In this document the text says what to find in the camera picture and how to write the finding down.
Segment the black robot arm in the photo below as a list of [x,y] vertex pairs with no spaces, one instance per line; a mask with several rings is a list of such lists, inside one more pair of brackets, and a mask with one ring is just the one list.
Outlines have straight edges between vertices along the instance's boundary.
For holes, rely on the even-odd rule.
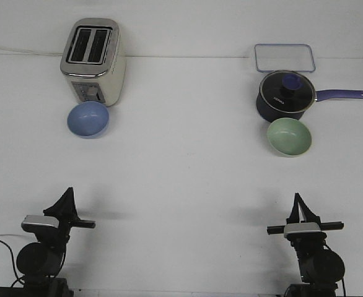
[[337,283],[345,286],[345,264],[326,243],[327,231],[343,228],[343,222],[322,222],[295,194],[286,224],[266,229],[269,235],[283,235],[297,255],[302,282],[290,284],[284,296],[335,296]]
[[22,229],[36,237],[17,255],[17,268],[23,274],[23,290],[29,296],[73,296],[65,278],[58,277],[66,259],[72,228],[95,228],[92,220],[77,214],[74,189],[64,194],[43,211],[43,215],[27,215]]

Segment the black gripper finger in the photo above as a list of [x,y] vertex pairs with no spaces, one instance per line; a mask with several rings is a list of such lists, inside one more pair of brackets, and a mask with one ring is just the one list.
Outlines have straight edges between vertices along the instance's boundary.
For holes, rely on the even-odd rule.
[[294,196],[294,203],[293,203],[293,206],[292,206],[291,214],[286,219],[287,224],[299,223],[300,222],[299,199],[300,199],[300,194],[297,192],[297,193],[295,193],[295,196]]
[[45,209],[43,213],[44,216],[50,217],[78,217],[73,187],[67,188],[55,204]]
[[320,217],[315,215],[306,205],[306,203],[304,202],[304,200],[299,197],[299,205],[300,205],[300,210],[302,212],[303,218],[305,220],[305,222],[307,223],[319,223],[320,222]]

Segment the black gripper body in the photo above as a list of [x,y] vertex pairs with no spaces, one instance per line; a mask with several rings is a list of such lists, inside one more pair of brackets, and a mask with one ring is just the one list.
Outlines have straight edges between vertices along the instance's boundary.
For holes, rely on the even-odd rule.
[[94,229],[96,222],[92,220],[80,219],[77,215],[71,217],[62,217],[59,219],[58,227],[58,244],[67,244],[70,239],[71,228],[87,228]]
[[267,226],[269,235],[283,235],[285,239],[295,246],[298,241],[308,241],[314,245],[326,246],[326,231],[342,230],[343,222],[300,222],[286,225]]

